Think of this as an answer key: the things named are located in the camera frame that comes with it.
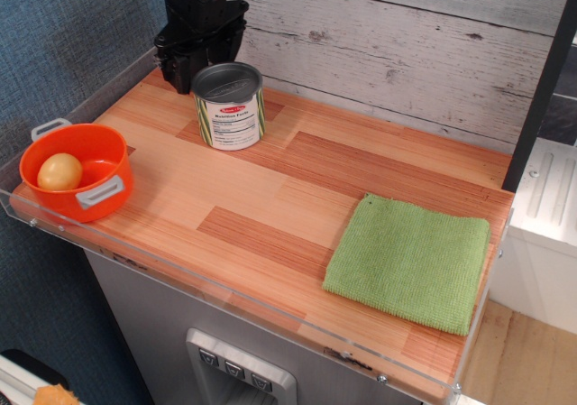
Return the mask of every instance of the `wooden countertop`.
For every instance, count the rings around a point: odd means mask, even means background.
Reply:
[[[220,152],[199,135],[194,98],[153,71],[96,121],[129,144],[133,194],[108,217],[52,232],[442,402],[466,337],[325,292],[325,267],[365,192],[483,217],[479,303],[513,199],[500,189],[510,157],[274,90],[264,98],[264,138]],[[25,186],[14,194],[33,199]]]

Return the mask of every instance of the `black robotic gripper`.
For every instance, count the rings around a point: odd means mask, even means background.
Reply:
[[[165,80],[188,94],[194,75],[209,64],[236,58],[246,26],[245,1],[164,0],[167,25],[154,39]]]

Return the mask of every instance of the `tin can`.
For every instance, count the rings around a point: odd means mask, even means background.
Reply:
[[[208,145],[241,150],[264,135],[262,75],[255,67],[241,62],[206,67],[195,75],[191,89],[200,134]]]

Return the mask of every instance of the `blue wallpaper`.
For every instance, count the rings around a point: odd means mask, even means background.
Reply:
[[[0,164],[152,47],[163,0],[0,0]]]
[[[0,0],[0,166],[34,126],[150,49],[165,22],[163,0]],[[3,212],[0,314],[0,351],[39,358],[85,403],[149,403],[84,254]]]

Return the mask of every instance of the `green towel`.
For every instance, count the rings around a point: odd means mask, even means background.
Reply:
[[[466,336],[489,223],[365,195],[326,269],[323,289]]]

